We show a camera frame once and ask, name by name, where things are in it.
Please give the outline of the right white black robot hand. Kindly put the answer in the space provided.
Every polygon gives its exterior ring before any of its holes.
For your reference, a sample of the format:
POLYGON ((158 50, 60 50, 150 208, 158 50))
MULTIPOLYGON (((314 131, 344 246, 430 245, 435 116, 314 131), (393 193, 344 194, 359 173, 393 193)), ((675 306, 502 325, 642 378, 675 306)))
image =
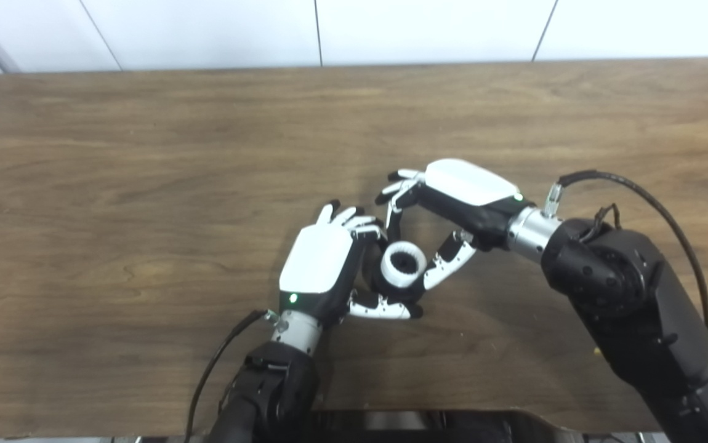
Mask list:
POLYGON ((405 210, 419 206, 455 224, 409 291, 420 294, 440 284, 480 250, 508 250, 510 225, 531 207, 517 185, 461 159, 440 159, 424 170, 398 169, 374 202, 386 207, 390 241, 401 239, 405 210))

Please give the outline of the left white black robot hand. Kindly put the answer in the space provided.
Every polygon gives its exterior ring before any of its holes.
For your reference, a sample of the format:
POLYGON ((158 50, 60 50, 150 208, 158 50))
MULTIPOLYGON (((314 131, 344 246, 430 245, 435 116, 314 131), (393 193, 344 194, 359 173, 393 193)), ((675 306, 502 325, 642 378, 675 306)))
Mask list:
POLYGON ((293 241, 278 279, 279 312, 295 311, 320 322, 324 330, 356 313, 381 319, 421 319, 418 305, 388 302, 374 294, 375 306, 356 301, 356 278, 368 249, 386 245, 382 221, 365 214, 362 207, 340 208, 331 200, 311 225, 293 241))

